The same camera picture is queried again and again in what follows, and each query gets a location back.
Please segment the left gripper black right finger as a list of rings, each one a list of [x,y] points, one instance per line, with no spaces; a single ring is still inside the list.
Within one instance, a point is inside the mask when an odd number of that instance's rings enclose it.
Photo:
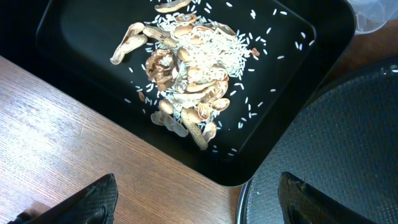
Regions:
[[[278,198],[285,224],[372,222],[290,172],[281,173]]]

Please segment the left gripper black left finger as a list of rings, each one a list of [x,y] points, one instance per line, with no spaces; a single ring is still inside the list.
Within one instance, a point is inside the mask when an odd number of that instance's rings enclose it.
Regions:
[[[116,178],[106,174],[46,212],[22,212],[8,224],[113,224],[117,202]]]

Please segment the food scraps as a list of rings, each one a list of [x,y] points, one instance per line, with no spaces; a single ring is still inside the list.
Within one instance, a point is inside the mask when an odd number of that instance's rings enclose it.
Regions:
[[[113,2],[111,69],[127,68],[151,121],[234,157],[317,33],[277,1]]]

